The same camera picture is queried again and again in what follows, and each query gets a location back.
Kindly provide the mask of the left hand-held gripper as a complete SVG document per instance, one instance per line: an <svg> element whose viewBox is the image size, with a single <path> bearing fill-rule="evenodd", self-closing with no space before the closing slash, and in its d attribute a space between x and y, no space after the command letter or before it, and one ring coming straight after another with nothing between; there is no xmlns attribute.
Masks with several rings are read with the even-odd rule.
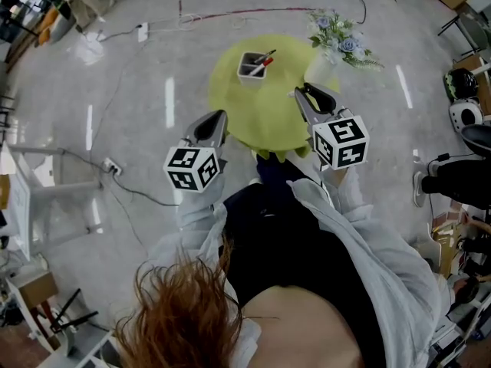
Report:
<svg viewBox="0 0 491 368"><path fill-rule="evenodd" d="M208 113L188 128L177 146L167 153L163 170L175 189L204 192L223 173L222 145L228 116L224 110Z"/></svg>

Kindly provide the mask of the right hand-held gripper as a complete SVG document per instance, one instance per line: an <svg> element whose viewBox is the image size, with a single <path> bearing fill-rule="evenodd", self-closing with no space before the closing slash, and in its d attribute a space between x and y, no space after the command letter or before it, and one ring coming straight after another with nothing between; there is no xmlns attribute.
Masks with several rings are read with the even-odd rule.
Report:
<svg viewBox="0 0 491 368"><path fill-rule="evenodd" d="M319 111L307 94L315 99ZM323 164L340 170L366 162L370 137L361 116L344 108L322 123L321 115L333 114L337 101L335 94L320 84L304 82L304 89L295 88L294 97L304 121L314 124L310 126L311 146Z"/></svg>

